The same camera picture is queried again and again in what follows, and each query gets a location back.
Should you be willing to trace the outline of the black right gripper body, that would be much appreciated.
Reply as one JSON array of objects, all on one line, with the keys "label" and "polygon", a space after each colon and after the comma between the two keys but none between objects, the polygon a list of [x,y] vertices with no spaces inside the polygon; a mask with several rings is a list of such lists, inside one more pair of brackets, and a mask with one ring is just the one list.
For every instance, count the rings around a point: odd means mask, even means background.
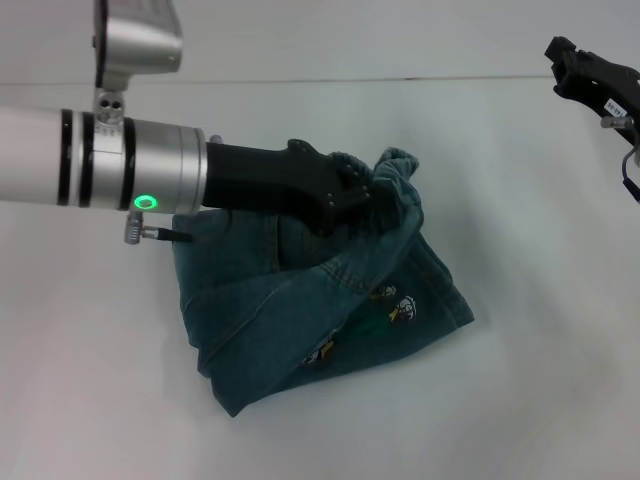
[{"label": "black right gripper body", "polygon": [[630,117],[639,127],[639,72],[609,62],[598,55],[579,50],[580,73],[554,76],[554,92],[578,102],[601,118]]}]

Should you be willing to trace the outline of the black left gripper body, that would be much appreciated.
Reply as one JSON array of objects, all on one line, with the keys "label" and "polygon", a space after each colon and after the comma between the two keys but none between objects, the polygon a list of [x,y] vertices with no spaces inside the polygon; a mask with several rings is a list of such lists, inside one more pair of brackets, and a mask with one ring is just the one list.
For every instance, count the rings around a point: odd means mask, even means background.
[{"label": "black left gripper body", "polygon": [[354,167],[302,140],[279,151],[209,142],[202,205],[284,215],[328,235],[368,213],[369,185]]}]

